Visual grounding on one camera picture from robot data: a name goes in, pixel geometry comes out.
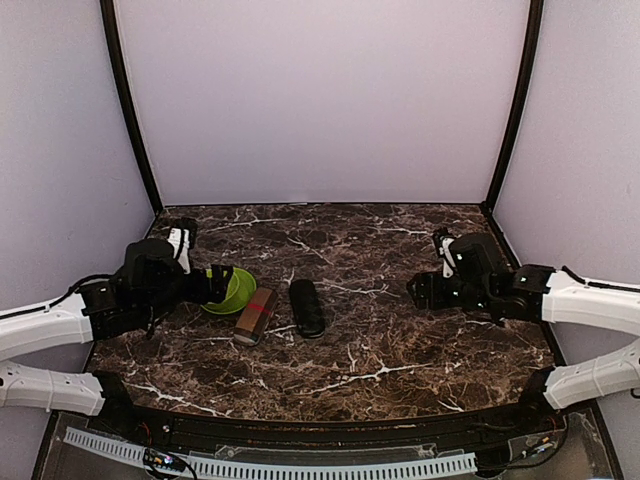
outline brown box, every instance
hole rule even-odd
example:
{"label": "brown box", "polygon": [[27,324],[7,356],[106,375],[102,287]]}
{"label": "brown box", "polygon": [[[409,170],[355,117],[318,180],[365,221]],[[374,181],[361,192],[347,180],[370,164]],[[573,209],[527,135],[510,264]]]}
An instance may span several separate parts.
{"label": "brown box", "polygon": [[270,288],[258,288],[233,329],[234,341],[249,347],[257,345],[269,324],[277,301],[276,292]]}

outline brown marble surface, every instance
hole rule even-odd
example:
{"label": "brown marble surface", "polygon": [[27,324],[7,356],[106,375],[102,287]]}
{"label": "brown marble surface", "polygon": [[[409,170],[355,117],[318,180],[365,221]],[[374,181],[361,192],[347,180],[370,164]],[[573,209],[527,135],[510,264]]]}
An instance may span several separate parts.
{"label": "brown marble surface", "polygon": [[[540,328],[497,327],[459,310],[418,312],[405,290],[441,268],[431,233],[487,231],[475,206],[260,205],[175,207],[197,219],[192,264],[234,265],[280,295],[255,348],[231,341],[237,316],[180,305],[151,340],[132,332],[96,346],[89,370],[119,372],[140,405],[256,420],[410,418],[515,402],[553,359]],[[292,327],[287,288],[316,283],[328,321],[308,341]]]}

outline white wall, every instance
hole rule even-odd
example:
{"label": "white wall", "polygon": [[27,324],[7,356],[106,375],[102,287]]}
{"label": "white wall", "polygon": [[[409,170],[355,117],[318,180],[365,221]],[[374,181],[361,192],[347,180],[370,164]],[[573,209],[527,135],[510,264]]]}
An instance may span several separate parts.
{"label": "white wall", "polygon": [[[120,112],[100,5],[0,2],[0,309],[112,272],[152,211]],[[87,348],[22,363],[74,371]],[[31,478],[48,415],[0,411],[0,479]]]}
{"label": "white wall", "polygon": [[528,1],[117,4],[165,203],[484,199]]}
{"label": "white wall", "polygon": [[[522,262],[640,283],[640,3],[547,2],[497,219]],[[632,337],[555,329],[579,362]],[[600,402],[627,478],[640,478],[640,401]]]}

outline green cup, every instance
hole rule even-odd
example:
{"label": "green cup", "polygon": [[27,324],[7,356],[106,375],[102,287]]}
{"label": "green cup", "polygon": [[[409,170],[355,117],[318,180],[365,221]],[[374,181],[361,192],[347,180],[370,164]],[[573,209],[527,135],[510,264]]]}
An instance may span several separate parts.
{"label": "green cup", "polygon": [[222,303],[203,305],[207,312],[214,315],[230,315],[239,312],[249,304],[256,292],[256,279],[246,270],[233,267],[233,275],[227,288],[227,297]]}

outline black post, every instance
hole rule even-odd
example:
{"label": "black post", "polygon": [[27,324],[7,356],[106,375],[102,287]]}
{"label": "black post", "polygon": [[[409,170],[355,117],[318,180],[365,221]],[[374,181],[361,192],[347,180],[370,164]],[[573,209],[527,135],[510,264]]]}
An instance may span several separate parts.
{"label": "black post", "polygon": [[524,38],[524,48],[522,50],[522,59],[520,60],[520,71],[518,72],[518,80],[516,89],[513,94],[513,102],[511,103],[511,111],[509,112],[509,120],[507,128],[500,147],[500,154],[496,163],[496,169],[493,172],[491,186],[487,193],[485,205],[490,212],[498,202],[502,184],[507,175],[509,161],[513,153],[513,147],[518,136],[518,128],[524,111],[524,104],[527,100],[527,92],[529,91],[529,82],[531,81],[531,72],[533,71],[533,61],[536,56],[536,48],[538,46],[538,36],[540,35],[540,24],[542,22],[542,9],[544,0],[531,0],[529,5],[529,20],[527,22],[527,32]]}
{"label": "black post", "polygon": [[122,107],[122,115],[124,116],[127,131],[129,132],[129,140],[136,157],[136,163],[142,176],[144,188],[147,191],[149,202],[153,207],[156,215],[163,209],[158,186],[153,178],[149,157],[144,148],[140,126],[138,125],[138,117],[133,106],[131,97],[131,89],[129,88],[129,80],[122,56],[122,46],[120,45],[120,36],[118,35],[118,24],[116,22],[116,13],[113,6],[113,0],[100,0],[100,8],[102,9],[102,23],[104,25],[104,34],[107,39],[107,48],[109,49],[109,57],[111,59],[111,68],[113,70],[113,78],[116,81],[118,97],[120,97],[120,106]]}

